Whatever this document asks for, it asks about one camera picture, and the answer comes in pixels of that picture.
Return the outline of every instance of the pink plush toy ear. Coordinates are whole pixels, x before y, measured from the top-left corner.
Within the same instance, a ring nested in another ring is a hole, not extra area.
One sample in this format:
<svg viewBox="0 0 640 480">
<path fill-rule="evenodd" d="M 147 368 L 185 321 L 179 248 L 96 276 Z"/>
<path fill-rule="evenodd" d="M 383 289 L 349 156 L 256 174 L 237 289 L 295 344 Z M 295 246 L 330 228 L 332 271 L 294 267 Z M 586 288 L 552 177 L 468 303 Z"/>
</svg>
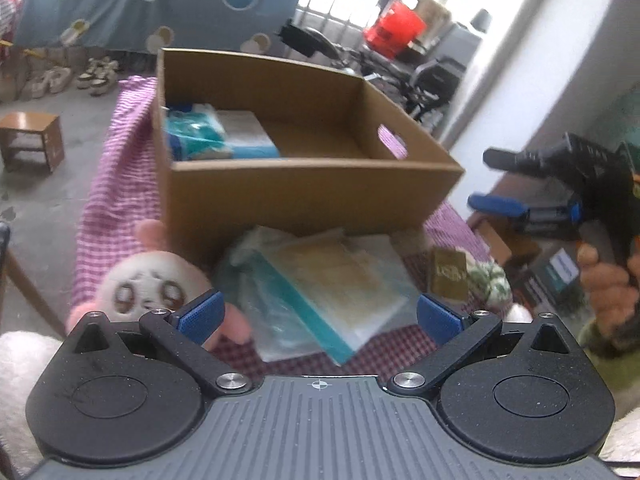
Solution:
<svg viewBox="0 0 640 480">
<path fill-rule="evenodd" d="M 136 238 L 147 251 L 168 251 L 166 225 L 159 220 L 142 220 L 135 227 Z"/>
<path fill-rule="evenodd" d="M 225 335 L 239 345 L 248 343 L 251 340 L 251 326 L 249 322 L 242 312 L 231 303 L 225 303 L 225 320 L 222 322 L 222 325 L 220 325 L 220 328 L 205 341 L 204 345 L 202 345 L 203 348 L 211 352 L 218 344 L 221 335 Z"/>
<path fill-rule="evenodd" d="M 69 316 L 66 318 L 66 333 L 67 335 L 74 329 L 74 327 L 78 324 L 78 321 L 82 319 L 82 316 L 87 312 L 91 312 L 92 310 L 96 310 L 95 301 L 87 301 L 86 303 L 79 304 L 71 309 Z"/>
</svg>

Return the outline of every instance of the wooden stool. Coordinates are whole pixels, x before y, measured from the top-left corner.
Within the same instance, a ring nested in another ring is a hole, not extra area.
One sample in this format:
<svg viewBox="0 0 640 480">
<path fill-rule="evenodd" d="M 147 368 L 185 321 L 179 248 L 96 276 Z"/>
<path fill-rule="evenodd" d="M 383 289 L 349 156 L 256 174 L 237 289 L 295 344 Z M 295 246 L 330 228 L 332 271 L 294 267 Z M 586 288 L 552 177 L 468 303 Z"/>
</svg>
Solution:
<svg viewBox="0 0 640 480">
<path fill-rule="evenodd" d="M 38 135 L 42 142 L 27 143 L 23 137 L 17 138 L 19 132 Z M 11 164 L 19 152 L 44 153 L 49 171 L 53 173 L 65 158 L 60 118 L 36 112 L 14 112 L 4 116 L 0 121 L 0 152 L 7 171 L 11 171 Z"/>
</svg>

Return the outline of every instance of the white label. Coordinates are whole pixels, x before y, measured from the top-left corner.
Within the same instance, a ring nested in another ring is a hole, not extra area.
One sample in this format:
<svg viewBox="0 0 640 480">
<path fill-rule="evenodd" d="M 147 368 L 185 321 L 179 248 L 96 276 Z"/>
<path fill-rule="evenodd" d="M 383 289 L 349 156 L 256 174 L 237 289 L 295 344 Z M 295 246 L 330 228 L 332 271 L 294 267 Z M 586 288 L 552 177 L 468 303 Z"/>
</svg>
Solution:
<svg viewBox="0 0 640 480">
<path fill-rule="evenodd" d="M 560 276 L 560 279 L 567 285 L 578 277 L 580 271 L 564 249 L 560 249 L 554 254 L 549 263 Z"/>
</svg>

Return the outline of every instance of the concrete floor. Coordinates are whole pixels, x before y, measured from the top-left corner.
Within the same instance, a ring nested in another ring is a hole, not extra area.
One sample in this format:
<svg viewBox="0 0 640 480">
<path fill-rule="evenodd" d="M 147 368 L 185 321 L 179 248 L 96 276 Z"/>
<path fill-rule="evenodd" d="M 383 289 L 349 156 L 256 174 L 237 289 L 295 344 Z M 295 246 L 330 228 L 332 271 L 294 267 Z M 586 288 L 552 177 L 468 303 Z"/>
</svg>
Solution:
<svg viewBox="0 0 640 480">
<path fill-rule="evenodd" d="M 66 157 L 53 174 L 33 163 L 21 164 L 10 173 L 4 167 L 0 170 L 0 219 L 11 224 L 10 247 L 61 320 L 66 319 L 70 307 L 76 224 L 89 194 L 117 97 L 117 88 L 101 97 L 68 88 L 40 100 L 0 104 L 0 117 L 16 110 L 61 117 Z M 0 332 L 11 330 L 53 335 L 9 282 Z"/>
</svg>

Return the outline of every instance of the blue gripper pad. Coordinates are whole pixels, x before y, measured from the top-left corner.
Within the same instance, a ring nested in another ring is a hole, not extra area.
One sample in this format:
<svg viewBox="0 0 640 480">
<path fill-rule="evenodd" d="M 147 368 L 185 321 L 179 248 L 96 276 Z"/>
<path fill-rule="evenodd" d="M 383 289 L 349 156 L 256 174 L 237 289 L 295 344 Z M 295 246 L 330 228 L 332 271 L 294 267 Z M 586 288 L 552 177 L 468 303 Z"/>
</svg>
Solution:
<svg viewBox="0 0 640 480">
<path fill-rule="evenodd" d="M 178 332 L 201 345 L 225 320 L 222 292 L 211 289 L 173 314 L 172 325 Z"/>
<path fill-rule="evenodd" d="M 420 328 L 438 346 L 449 342 L 465 328 L 462 316 L 427 294 L 418 300 L 417 315 Z"/>
</svg>

